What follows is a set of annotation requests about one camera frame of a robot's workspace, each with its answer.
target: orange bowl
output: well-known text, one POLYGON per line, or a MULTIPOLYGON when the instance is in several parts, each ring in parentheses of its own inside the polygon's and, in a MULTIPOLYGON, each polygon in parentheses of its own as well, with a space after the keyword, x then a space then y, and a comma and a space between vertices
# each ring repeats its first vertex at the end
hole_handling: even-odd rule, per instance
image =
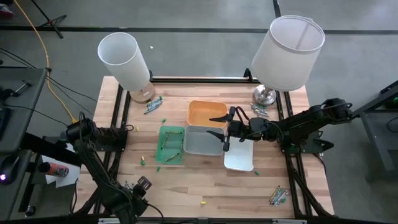
POLYGON ((226 122, 209 121, 227 114, 225 103, 193 100, 189 104, 187 122, 190 125, 223 128, 226 122))

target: white lampshade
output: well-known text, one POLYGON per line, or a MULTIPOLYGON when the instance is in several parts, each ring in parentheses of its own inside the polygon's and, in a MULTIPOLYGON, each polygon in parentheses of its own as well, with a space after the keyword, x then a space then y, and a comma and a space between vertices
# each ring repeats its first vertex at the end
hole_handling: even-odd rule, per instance
POLYGON ((132 35, 107 35, 98 45, 98 57, 125 90, 141 91, 150 83, 149 70, 132 35))
POLYGON ((307 82, 324 42, 325 33, 311 19, 279 17, 253 58, 253 76, 273 90, 296 90, 307 82))

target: lamp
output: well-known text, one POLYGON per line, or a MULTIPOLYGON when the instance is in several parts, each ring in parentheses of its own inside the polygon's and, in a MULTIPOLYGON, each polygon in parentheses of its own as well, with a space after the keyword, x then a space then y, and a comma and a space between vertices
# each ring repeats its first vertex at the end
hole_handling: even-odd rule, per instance
POLYGON ((155 88, 136 39, 127 33, 107 35, 98 45, 98 57, 131 98, 146 103, 155 97, 155 88))
POLYGON ((260 105, 275 102, 278 91, 303 86, 325 42, 322 28, 301 16, 275 19, 252 61, 252 71, 263 84, 253 93, 260 105))

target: yellow cable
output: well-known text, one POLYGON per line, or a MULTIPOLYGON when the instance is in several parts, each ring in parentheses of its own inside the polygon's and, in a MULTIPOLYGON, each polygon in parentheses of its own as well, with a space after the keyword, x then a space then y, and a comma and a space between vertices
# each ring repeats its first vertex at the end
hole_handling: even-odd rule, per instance
MULTIPOLYGON (((40 36, 39 32, 37 32, 35 26, 33 25, 32 21, 30 21, 29 17, 27 16, 27 14, 25 13, 25 11, 21 8, 21 6, 18 4, 17 0, 14 0, 15 4, 17 4, 19 10, 21 10, 21 13, 23 13, 23 15, 25 16, 25 18, 27 19, 27 21, 30 23, 30 25, 32 26, 33 30, 35 30, 37 37, 39 38, 40 42, 42 43, 44 52, 45 52, 45 59, 47 61, 47 68, 50 67, 50 63, 49 63, 49 55, 47 54, 47 49, 45 48, 45 44, 42 40, 42 37, 40 36)), ((59 102, 61 102, 62 106, 65 108, 65 110, 68 112, 70 118, 72 119, 72 123, 76 123, 78 122, 78 120, 76 120, 73 115, 71 114, 71 112, 69 111, 69 109, 67 108, 67 106, 64 104, 64 102, 57 96, 57 94, 54 93, 54 91, 52 90, 51 86, 50 86, 50 81, 49 79, 47 79, 47 86, 49 88, 49 90, 51 91, 51 93, 56 97, 56 99, 58 99, 59 102)))

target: silver lamp base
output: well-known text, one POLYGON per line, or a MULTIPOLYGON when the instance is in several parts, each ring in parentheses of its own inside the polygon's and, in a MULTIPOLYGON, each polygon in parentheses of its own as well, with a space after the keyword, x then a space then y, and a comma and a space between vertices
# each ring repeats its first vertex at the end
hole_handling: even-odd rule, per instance
POLYGON ((253 92, 253 100, 262 106, 268 106, 275 102, 276 92, 270 88, 266 88, 264 85, 259 85, 253 92))

